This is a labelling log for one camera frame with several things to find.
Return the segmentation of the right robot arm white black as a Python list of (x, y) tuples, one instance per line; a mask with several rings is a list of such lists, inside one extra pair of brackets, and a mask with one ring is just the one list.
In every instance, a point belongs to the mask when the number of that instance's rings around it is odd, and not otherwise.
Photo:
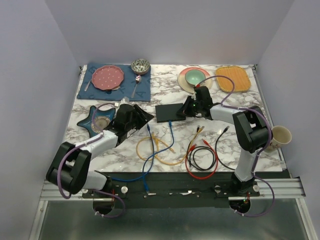
[(206, 86), (196, 87), (194, 92), (195, 97), (188, 96), (176, 114), (234, 125), (241, 152), (231, 176), (230, 191), (241, 196), (254, 185), (254, 171), (260, 153), (272, 139), (271, 128), (258, 106), (246, 108), (214, 103)]

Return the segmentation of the blue ethernet cable long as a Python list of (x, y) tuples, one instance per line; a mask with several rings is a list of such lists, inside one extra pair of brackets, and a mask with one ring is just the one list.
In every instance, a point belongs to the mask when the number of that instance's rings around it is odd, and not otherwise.
[[(144, 164), (143, 164), (143, 166), (142, 166), (142, 181), (143, 181), (143, 186), (144, 186), (145, 192), (146, 192), (146, 194), (148, 195), (148, 194), (150, 193), (150, 189), (149, 189), (149, 186), (148, 186), (148, 183), (147, 183), (147, 180), (146, 180), (146, 175), (150, 172), (150, 170), (152, 169), (153, 164), (154, 164), (154, 159), (155, 159), (155, 143), (154, 143), (153, 136), (152, 136), (152, 133), (151, 133), (150, 125), (147, 124), (146, 126), (147, 126), (147, 130), (148, 130), (148, 133), (149, 133), (150, 141), (151, 141), (152, 154), (144, 161)], [(146, 165), (147, 165), (147, 162), (148, 162), (149, 160), (151, 160), (150, 167), (149, 167), (148, 170), (145, 170)]]

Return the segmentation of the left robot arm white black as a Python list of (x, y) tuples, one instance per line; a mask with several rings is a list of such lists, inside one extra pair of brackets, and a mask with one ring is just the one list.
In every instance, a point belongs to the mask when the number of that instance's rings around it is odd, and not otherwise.
[(62, 143), (46, 173), (45, 179), (58, 186), (62, 193), (76, 194), (82, 189), (93, 190), (99, 197), (110, 194), (111, 179), (96, 171), (90, 171), (91, 160), (107, 150), (116, 148), (133, 130), (140, 130), (154, 116), (138, 105), (121, 104), (115, 117), (101, 133), (88, 140), (72, 144)]

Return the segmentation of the black network switch box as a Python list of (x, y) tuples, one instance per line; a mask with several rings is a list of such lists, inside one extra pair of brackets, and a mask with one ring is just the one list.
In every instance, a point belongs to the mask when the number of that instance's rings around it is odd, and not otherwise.
[(182, 106), (182, 103), (156, 105), (156, 122), (164, 123), (169, 121), (185, 121), (186, 117), (184, 115), (178, 114), (178, 111), (182, 108)]

